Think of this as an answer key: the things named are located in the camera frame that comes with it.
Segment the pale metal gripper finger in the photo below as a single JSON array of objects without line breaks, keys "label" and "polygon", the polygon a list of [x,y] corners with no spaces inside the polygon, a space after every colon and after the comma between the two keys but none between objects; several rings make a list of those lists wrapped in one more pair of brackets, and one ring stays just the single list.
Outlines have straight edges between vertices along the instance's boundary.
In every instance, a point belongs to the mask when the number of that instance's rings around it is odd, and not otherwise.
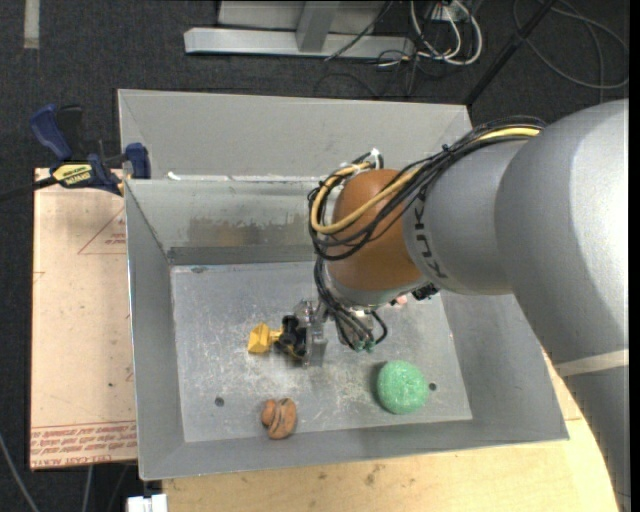
[{"label": "pale metal gripper finger", "polygon": [[319,331],[321,328],[321,320],[318,316],[318,306],[310,299],[302,299],[293,309],[293,315],[298,321],[298,330],[310,329],[311,331]]},{"label": "pale metal gripper finger", "polygon": [[302,366],[305,368],[322,367],[328,339],[322,335],[309,332],[306,338],[306,353],[302,358]]}]

